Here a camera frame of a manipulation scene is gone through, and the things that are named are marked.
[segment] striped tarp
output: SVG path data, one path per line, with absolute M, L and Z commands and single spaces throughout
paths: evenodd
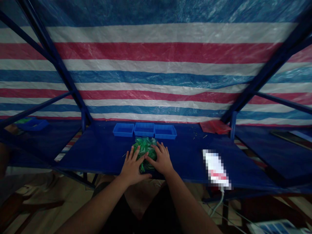
M 288 37 L 310 0 L 31 1 L 98 120 L 218 119 Z M 14 1 L 1 10 L 38 42 Z M 53 65 L 0 24 L 0 116 L 64 93 Z M 312 106 L 312 46 L 261 92 Z M 34 114 L 77 119 L 71 97 Z M 311 125 L 312 116 L 254 97 L 238 124 Z

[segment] wooden chair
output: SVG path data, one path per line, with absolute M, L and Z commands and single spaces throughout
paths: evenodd
M 3 203 L 0 207 L 0 233 L 3 233 L 20 214 L 29 214 L 15 232 L 15 234 L 20 234 L 38 211 L 59 207 L 64 203 L 64 201 L 57 201 L 44 204 L 23 204 L 30 197 L 14 193 Z

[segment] white cable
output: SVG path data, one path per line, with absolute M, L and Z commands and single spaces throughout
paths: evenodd
M 219 201 L 219 203 L 213 208 L 212 213 L 210 215 L 210 217 L 213 216 L 213 214 L 215 213 L 216 209 L 221 205 L 221 203 L 223 202 L 223 198 L 224 198 L 224 190 L 220 189 L 222 195 L 221 195 L 221 200 Z
M 230 222 L 231 224 L 234 225 L 234 227 L 236 227 L 239 231 L 241 231 L 244 234 L 247 234 L 246 232 L 244 232 L 242 229 L 240 229 L 238 226 L 236 226 L 234 223 L 232 223 L 231 221 L 229 221 L 226 217 L 222 216 L 221 214 L 219 214 L 218 212 L 216 212 L 218 215 L 220 215 L 221 217 L 223 217 L 223 219 L 225 219 L 226 221 Z
M 267 232 L 267 231 L 265 231 L 264 229 L 262 229 L 259 225 L 253 223 L 252 221 L 250 221 L 249 219 L 247 219 L 246 217 L 244 217 L 243 215 L 241 215 L 239 212 L 237 212 L 236 210 L 234 210 L 234 208 L 232 208 L 232 209 L 233 209 L 233 211 L 234 211 L 236 214 L 238 214 L 240 217 L 246 219 L 249 223 L 251 223 L 251 224 L 257 226 L 257 227 L 260 228 L 262 231 L 264 231 L 266 234 L 270 234 L 269 232 Z

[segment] blue plastic bin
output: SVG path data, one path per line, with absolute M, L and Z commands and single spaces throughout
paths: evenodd
M 47 120 L 38 120 L 36 118 L 32 118 L 30 121 L 24 124 L 17 124 L 20 129 L 29 132 L 40 131 L 48 125 L 49 122 Z
M 113 134 L 118 137 L 132 137 L 133 136 L 134 124 L 131 123 L 118 123 L 115 125 Z
M 136 123 L 134 135 L 144 137 L 154 137 L 155 128 L 153 123 Z
M 155 124 L 155 138 L 156 139 L 172 139 L 177 136 L 175 127 L 173 125 Z

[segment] hand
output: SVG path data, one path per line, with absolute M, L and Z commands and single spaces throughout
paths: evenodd
M 149 158 L 148 152 L 144 154 L 139 160 L 137 160 L 137 155 L 140 151 L 140 146 L 137 147 L 136 151 L 133 153 L 134 147 L 131 147 L 131 151 L 127 151 L 126 159 L 124 160 L 123 168 L 119 175 L 127 183 L 127 186 L 136 184 L 144 179 L 151 178 L 151 174 L 141 175 L 139 172 L 139 166 L 144 161 L 144 159 Z
M 154 161 L 150 157 L 146 157 L 145 159 L 152 164 L 157 171 L 159 171 L 161 174 L 163 174 L 165 177 L 168 176 L 170 173 L 174 172 L 175 170 L 173 169 L 170 156 L 169 156 L 169 151 L 168 147 L 165 148 L 165 146 L 162 144 L 159 144 L 157 142 L 157 146 L 151 145 L 155 149 L 155 152 L 157 154 L 157 160 Z

